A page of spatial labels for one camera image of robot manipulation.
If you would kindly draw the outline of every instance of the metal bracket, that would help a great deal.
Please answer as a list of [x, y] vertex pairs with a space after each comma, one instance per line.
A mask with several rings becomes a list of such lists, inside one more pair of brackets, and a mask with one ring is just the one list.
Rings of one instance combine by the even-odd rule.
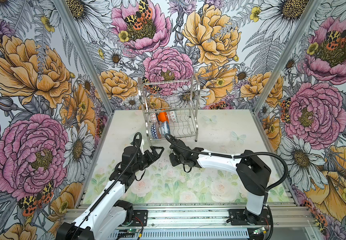
[[[229, 219], [227, 222], [230, 222], [232, 226], [244, 226], [244, 225], [251, 225], [247, 223], [245, 217], [244, 217], [244, 211], [245, 209], [229, 209]], [[257, 220], [256, 225], [270, 225], [270, 217], [267, 209], [263, 209], [261, 211], [261, 214], [259, 216], [259, 220]]]

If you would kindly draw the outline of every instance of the wire rack shelf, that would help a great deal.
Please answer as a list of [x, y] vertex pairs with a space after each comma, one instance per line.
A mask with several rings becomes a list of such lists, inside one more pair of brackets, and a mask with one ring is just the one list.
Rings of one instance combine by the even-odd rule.
[[165, 138], [160, 130], [163, 123], [158, 120], [158, 114], [164, 112], [176, 116], [168, 121], [172, 136], [195, 136], [197, 141], [200, 84], [195, 74], [190, 79], [159, 82], [138, 78], [138, 96], [151, 146], [152, 141]]

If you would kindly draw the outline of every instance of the flower bud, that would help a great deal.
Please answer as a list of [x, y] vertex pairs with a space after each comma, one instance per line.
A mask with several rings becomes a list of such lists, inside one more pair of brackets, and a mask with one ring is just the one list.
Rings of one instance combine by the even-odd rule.
[[13, 100], [8, 97], [0, 97], [0, 109], [5, 112], [18, 110], [17, 104], [13, 103]]

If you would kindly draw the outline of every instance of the black cable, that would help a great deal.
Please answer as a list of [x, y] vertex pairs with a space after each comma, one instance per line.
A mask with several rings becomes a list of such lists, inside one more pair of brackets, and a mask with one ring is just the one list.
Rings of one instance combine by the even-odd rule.
[[273, 217], [272, 217], [272, 211], [270, 210], [269, 205], [267, 205], [267, 208], [268, 208], [268, 212], [269, 212], [269, 216], [270, 216], [270, 231], [269, 231], [268, 238], [266, 240], [269, 240], [273, 234]]
[[[188, 151], [188, 152], [192, 152], [192, 153], [197, 153], [197, 154], [203, 154], [203, 155], [209, 155], [209, 152], [198, 152], [198, 151], [194, 151], [194, 150], [191, 150], [189, 148], [184, 148], [184, 147], [181, 147], [179, 145], [177, 145], [175, 142], [174, 142], [174, 137], [171, 136], [170, 134], [165, 134], [165, 138], [168, 142], [170, 142], [171, 144], [173, 144], [174, 146], [182, 149], [182, 150], [185, 150], [185, 151]], [[217, 157], [225, 157], [225, 158], [232, 158], [231, 155], [226, 155], [226, 154], [220, 154], [220, 153], [211, 153], [212, 156], [217, 156]], [[277, 158], [283, 165], [284, 167], [284, 174], [282, 175], [282, 177], [275, 183], [273, 183], [272, 185], [268, 186], [267, 187], [267, 191], [269, 191], [270, 189], [280, 185], [283, 181], [285, 181], [286, 177], [288, 176], [288, 166], [286, 165], [286, 162], [282, 159], [282, 157], [274, 154], [274, 153], [271, 153], [271, 152], [253, 152], [253, 153], [248, 153], [248, 154], [241, 154], [241, 155], [238, 155], [238, 156], [233, 156], [233, 159], [240, 159], [240, 158], [247, 158], [247, 157], [251, 157], [251, 156], [257, 156], [257, 155], [266, 155], [266, 156], [271, 156], [271, 157], [275, 157]]]
[[[141, 141], [142, 141], [142, 135], [141, 133], [137, 132], [134, 137], [133, 137], [133, 142], [136, 142], [136, 137], [140, 136], [140, 141], [138, 141], [136, 143], [137, 146], [135, 146], [137, 149], [140, 147], [141, 145]], [[122, 170], [122, 172], [117, 176], [117, 178], [114, 180], [114, 182], [108, 187], [108, 189], [106, 189], [104, 191], [104, 193], [100, 196], [100, 198], [93, 204], [93, 206], [89, 209], [89, 213], [88, 215], [85, 216], [85, 218], [83, 219], [83, 221], [79, 224], [79, 226], [77, 227], [77, 229], [74, 231], [73, 236], [71, 237], [71, 239], [73, 239], [74, 235], [76, 234], [76, 232], [78, 231], [79, 227], [81, 226], [81, 224], [84, 221], [88, 220], [89, 215], [92, 213], [92, 211], [98, 206], [98, 204], [102, 201], [102, 199], [104, 199], [104, 197], [109, 194], [110, 190], [113, 188], [113, 186], [118, 182], [118, 180], [122, 177], [122, 175], [126, 172], [126, 170], [130, 167], [130, 165], [132, 164], [132, 162], [134, 161], [134, 158], [136, 158], [137, 155], [136, 151], [133, 156], [132, 159], [130, 160], [130, 162], [128, 163], [128, 165], [125, 166], [125, 168]]]
[[192, 168], [189, 169], [189, 171], [185, 170], [185, 164], [182, 164], [182, 167], [184, 168], [184, 172], [190, 173], [190, 171], [192, 170]]
[[121, 234], [118, 234], [116, 240], [122, 238], [122, 237], [134, 237], [136, 233], [121, 233]]

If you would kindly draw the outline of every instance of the pink rose print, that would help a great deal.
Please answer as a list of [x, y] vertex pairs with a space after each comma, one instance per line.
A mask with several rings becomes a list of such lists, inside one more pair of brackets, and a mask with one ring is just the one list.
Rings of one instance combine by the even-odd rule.
[[7, 127], [0, 140], [0, 191], [19, 200], [39, 193], [51, 180], [59, 186], [66, 175], [67, 142], [64, 127], [46, 114]]

